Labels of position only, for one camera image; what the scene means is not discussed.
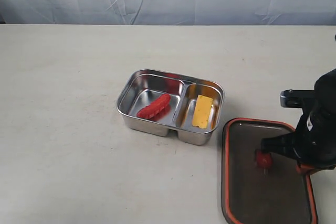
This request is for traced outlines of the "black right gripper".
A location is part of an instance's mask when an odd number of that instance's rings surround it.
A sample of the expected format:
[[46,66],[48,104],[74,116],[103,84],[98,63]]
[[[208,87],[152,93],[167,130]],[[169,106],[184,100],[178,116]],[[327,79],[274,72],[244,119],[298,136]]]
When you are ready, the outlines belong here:
[[263,153],[299,156],[296,171],[311,176],[335,165],[335,70],[322,75],[314,85],[314,103],[305,111],[296,132],[263,138]]

